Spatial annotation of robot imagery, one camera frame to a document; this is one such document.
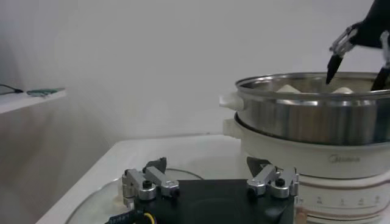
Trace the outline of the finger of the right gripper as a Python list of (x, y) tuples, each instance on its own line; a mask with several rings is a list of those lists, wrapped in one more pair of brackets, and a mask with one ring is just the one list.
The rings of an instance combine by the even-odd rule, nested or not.
[(356, 26), (350, 26), (346, 28), (343, 33), (332, 42), (329, 51), (332, 52), (332, 56), (327, 65), (327, 77), (325, 83), (330, 84), (331, 80), (337, 73), (345, 54), (354, 48), (354, 44), (351, 43), (351, 39), (357, 34), (358, 29)]
[(380, 72), (376, 76), (372, 84), (371, 91), (382, 90), (385, 87), (386, 81), (389, 77), (389, 32), (387, 30), (381, 34), (380, 41), (385, 64), (382, 66)]

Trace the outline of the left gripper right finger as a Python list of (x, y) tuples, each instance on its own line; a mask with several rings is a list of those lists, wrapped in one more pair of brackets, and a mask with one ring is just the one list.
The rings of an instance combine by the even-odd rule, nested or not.
[(252, 174), (247, 183), (249, 195), (262, 197), (270, 194), (274, 198), (285, 199), (299, 194), (299, 174), (295, 167), (279, 169), (266, 159), (246, 158)]

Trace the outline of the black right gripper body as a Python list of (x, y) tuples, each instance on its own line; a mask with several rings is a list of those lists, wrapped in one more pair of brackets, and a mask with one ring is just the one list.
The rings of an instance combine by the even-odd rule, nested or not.
[(389, 0), (374, 0), (358, 26), (356, 45), (380, 49), (380, 36), (385, 31), (389, 32)]

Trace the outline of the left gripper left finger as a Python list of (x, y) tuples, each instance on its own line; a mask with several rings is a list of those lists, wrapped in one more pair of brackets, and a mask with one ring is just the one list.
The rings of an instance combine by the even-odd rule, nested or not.
[(122, 181), (122, 201), (129, 209), (135, 208), (136, 200), (152, 201), (157, 194), (170, 199), (180, 196), (179, 181), (165, 174), (167, 159), (165, 157), (149, 161), (142, 170), (127, 169)]

